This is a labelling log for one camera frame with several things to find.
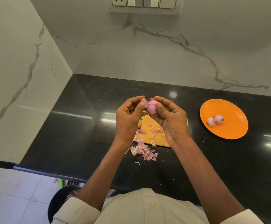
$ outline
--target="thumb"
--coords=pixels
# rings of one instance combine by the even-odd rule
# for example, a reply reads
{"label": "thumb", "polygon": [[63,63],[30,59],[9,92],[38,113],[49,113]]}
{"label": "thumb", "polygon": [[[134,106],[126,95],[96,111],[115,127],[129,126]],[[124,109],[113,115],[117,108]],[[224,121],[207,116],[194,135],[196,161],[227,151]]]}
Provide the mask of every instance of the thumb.
{"label": "thumb", "polygon": [[157,112],[159,113],[162,119],[166,119],[169,117],[170,112],[160,102],[157,102],[155,106],[156,106]]}
{"label": "thumb", "polygon": [[138,103],[138,105],[135,108],[135,111],[131,114],[132,116],[136,116],[137,119],[140,119],[143,116],[143,112],[145,111],[145,104],[143,101]]}

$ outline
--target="white shirt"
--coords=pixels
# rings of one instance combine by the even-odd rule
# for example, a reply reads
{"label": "white shirt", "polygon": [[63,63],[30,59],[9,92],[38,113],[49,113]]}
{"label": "white shirt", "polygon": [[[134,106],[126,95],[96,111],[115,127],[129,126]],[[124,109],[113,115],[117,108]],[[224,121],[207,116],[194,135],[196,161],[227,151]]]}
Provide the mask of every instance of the white shirt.
{"label": "white shirt", "polygon": [[[175,200],[140,189],[107,198],[101,212],[71,197],[55,214],[52,224],[209,224],[204,211],[189,201]],[[221,224],[263,224],[245,210]]]}

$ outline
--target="hand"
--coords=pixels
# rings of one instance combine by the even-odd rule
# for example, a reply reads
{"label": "hand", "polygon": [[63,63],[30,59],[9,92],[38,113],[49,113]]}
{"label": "hand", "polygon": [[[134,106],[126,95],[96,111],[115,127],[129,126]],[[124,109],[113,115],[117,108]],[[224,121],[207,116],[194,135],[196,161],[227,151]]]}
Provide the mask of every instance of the hand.
{"label": "hand", "polygon": [[149,115],[162,126],[167,142],[174,150],[183,139],[191,138],[188,132],[186,112],[166,98],[156,96],[150,100],[153,99],[159,101],[156,103],[158,116]]}
{"label": "hand", "polygon": [[116,112],[116,135],[117,142],[123,142],[127,147],[133,142],[141,117],[148,115],[141,99],[145,96],[129,98]]}

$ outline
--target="white marble wall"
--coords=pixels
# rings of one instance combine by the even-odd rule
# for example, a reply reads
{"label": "white marble wall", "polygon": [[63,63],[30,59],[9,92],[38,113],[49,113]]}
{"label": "white marble wall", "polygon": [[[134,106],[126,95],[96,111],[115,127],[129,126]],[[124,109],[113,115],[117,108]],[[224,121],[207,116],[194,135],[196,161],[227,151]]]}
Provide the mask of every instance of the white marble wall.
{"label": "white marble wall", "polygon": [[21,161],[71,75],[30,0],[0,0],[0,160]]}
{"label": "white marble wall", "polygon": [[178,17],[31,1],[74,73],[271,95],[271,0],[184,0]]}

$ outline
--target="light switch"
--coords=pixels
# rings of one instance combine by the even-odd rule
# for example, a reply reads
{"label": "light switch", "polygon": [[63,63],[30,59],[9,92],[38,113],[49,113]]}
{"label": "light switch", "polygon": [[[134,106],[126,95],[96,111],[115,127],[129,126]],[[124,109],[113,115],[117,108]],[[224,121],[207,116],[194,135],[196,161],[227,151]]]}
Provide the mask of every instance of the light switch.
{"label": "light switch", "polygon": [[144,0],[144,8],[158,8],[159,0]]}
{"label": "light switch", "polygon": [[160,0],[159,7],[161,9],[174,9],[176,0]]}
{"label": "light switch", "polygon": [[126,7],[126,0],[112,0],[113,6]]}
{"label": "light switch", "polygon": [[127,0],[128,7],[142,7],[142,0]]}

